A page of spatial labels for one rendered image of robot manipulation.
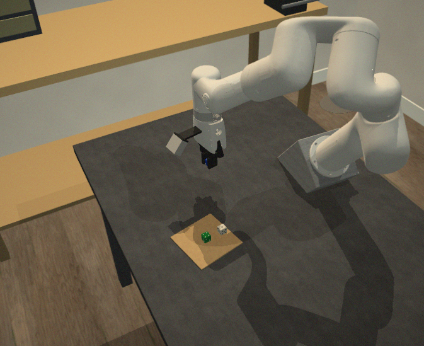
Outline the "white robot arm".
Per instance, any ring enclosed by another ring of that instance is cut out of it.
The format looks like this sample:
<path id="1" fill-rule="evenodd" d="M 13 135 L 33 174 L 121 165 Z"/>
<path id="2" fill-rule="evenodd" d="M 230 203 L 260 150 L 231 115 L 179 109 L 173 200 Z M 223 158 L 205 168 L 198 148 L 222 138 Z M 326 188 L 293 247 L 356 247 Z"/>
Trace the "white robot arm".
<path id="1" fill-rule="evenodd" d="M 357 113 L 333 135 L 313 142 L 311 164 L 330 178 L 344 174 L 361 157 L 373 173 L 398 171 L 407 163 L 410 142 L 399 81 L 387 73 L 374 74 L 379 38 L 378 26 L 367 18 L 285 20 L 277 26 L 271 54 L 247 65 L 243 72 L 221 79 L 214 66 L 193 70 L 193 116 L 201 122 L 219 121 L 222 112 L 247 101 L 261 102 L 299 91 L 311 78 L 317 43 L 332 43 L 328 96 L 338 107 Z"/>

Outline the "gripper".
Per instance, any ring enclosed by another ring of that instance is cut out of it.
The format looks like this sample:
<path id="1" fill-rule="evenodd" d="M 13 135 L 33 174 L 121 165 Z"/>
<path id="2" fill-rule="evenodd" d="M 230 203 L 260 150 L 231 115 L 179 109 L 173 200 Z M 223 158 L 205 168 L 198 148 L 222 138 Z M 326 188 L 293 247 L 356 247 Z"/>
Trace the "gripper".
<path id="1" fill-rule="evenodd" d="M 219 121 L 201 122 L 193 116 L 194 126 L 202 131 L 202 133 L 194 136 L 202 152 L 202 164 L 205 164 L 207 158 L 207 167 L 211 169 L 217 166 L 217 158 L 224 156 L 222 148 L 226 148 L 226 130 L 223 118 L 221 117 Z"/>

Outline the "green die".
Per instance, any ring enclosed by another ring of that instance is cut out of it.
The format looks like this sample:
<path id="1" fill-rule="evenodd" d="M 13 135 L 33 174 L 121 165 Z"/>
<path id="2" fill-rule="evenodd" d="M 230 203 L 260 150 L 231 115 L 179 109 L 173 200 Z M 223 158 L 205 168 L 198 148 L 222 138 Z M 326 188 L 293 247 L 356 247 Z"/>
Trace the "green die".
<path id="1" fill-rule="evenodd" d="M 202 240 L 204 243 L 211 241 L 211 235 L 207 232 L 201 234 Z"/>

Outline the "tan flat mat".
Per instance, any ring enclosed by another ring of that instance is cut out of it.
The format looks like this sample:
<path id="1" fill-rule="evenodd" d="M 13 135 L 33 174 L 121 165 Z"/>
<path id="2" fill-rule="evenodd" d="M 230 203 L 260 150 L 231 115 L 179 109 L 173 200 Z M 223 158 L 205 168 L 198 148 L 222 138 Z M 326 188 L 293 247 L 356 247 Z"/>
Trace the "tan flat mat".
<path id="1" fill-rule="evenodd" d="M 217 227 L 221 224 L 209 214 L 170 238 L 203 270 L 243 243 L 228 229 L 220 235 Z M 207 231 L 211 241 L 204 243 L 201 234 Z"/>

